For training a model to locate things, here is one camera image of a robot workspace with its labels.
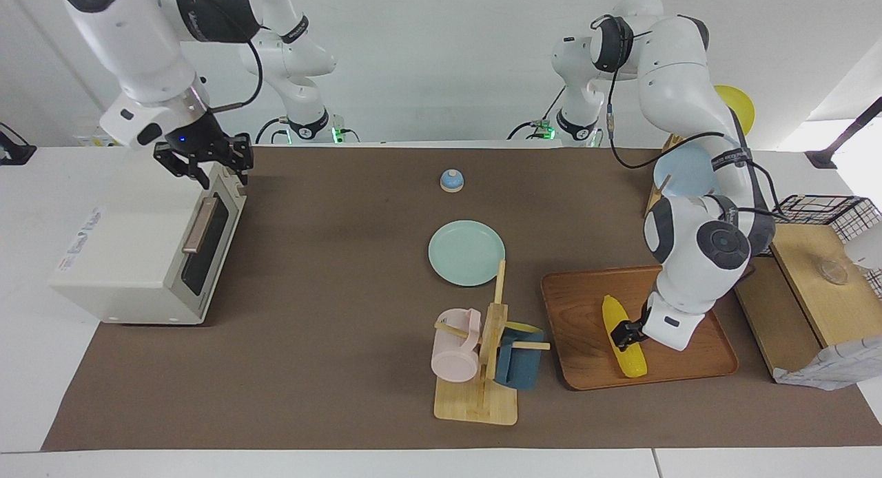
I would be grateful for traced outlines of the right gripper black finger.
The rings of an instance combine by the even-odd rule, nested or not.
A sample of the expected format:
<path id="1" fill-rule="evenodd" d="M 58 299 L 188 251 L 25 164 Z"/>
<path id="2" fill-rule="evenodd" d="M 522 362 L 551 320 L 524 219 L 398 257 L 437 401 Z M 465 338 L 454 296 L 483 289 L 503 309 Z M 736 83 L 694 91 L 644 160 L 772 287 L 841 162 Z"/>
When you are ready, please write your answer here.
<path id="1" fill-rule="evenodd" d="M 254 167 L 254 152 L 250 135 L 230 137 L 230 170 L 243 186 L 248 186 L 248 173 Z"/>
<path id="2" fill-rule="evenodd" d="M 173 176 L 186 176 L 190 180 L 195 180 L 202 189 L 209 189 L 210 180 L 205 171 L 202 170 L 199 162 L 196 160 L 182 160 L 182 158 L 176 155 L 176 152 L 173 151 L 169 143 L 155 143 L 152 157 Z"/>

